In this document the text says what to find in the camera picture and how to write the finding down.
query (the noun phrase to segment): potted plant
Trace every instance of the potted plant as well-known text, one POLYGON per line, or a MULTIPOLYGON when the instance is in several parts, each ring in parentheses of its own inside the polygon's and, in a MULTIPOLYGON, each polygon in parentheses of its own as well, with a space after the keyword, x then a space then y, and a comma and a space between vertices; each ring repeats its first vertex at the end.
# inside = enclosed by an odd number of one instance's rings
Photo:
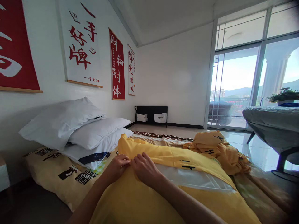
POLYGON ((273 94, 268 97, 269 102, 281 105, 283 103, 292 103, 294 100, 299 100, 299 92, 291 88, 281 88, 278 94, 273 94))

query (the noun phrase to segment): building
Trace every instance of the building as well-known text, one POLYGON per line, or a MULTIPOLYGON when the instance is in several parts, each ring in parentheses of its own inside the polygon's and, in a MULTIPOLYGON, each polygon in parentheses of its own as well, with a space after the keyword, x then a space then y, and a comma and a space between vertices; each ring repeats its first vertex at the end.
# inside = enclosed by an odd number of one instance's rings
POLYGON ((220 97, 225 97, 225 90, 224 89, 216 90, 216 94, 215 94, 215 90, 211 90, 210 99, 213 99, 214 96, 215 96, 215 98, 219 98, 219 95, 220 95, 220 97))

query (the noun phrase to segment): window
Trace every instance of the window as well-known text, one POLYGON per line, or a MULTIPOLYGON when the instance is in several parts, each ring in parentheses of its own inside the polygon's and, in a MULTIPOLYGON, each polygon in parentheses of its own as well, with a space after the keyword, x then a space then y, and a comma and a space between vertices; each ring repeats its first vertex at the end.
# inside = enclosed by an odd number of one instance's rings
POLYGON ((262 11, 218 25, 215 49, 262 39, 266 13, 262 11))
POLYGON ((280 5, 272 9, 267 37, 297 30, 299 30, 299 14, 293 4, 280 5))
POLYGON ((282 87, 299 90, 299 15, 293 3, 220 18, 208 113, 210 127, 246 130, 242 111, 270 105, 282 87))

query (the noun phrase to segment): wall poster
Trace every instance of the wall poster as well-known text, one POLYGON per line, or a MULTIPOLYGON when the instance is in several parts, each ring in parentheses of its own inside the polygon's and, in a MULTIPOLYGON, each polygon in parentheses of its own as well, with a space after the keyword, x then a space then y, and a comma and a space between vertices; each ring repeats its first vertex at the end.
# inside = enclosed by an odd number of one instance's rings
POLYGON ((125 100, 124 47, 109 28, 112 63, 112 99, 125 100))
POLYGON ((60 0, 68 82, 100 87, 100 54, 92 1, 60 0))
POLYGON ((129 95, 136 96, 135 94, 135 53, 128 45, 128 64, 129 64, 129 95))
POLYGON ((22 0, 0 0, 0 90, 43 92, 33 65, 22 0))

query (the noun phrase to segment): glass door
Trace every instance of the glass door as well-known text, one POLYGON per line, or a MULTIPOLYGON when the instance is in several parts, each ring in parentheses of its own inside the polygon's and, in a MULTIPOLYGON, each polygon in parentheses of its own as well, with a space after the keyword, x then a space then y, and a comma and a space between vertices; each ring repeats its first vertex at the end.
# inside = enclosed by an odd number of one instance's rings
POLYGON ((208 126, 246 130, 242 111, 250 106, 259 46, 215 53, 208 126))
POLYGON ((270 103, 267 97, 278 93, 282 87, 299 90, 299 37, 269 40, 264 44, 266 50, 262 58, 256 106, 277 106, 277 103, 270 103))

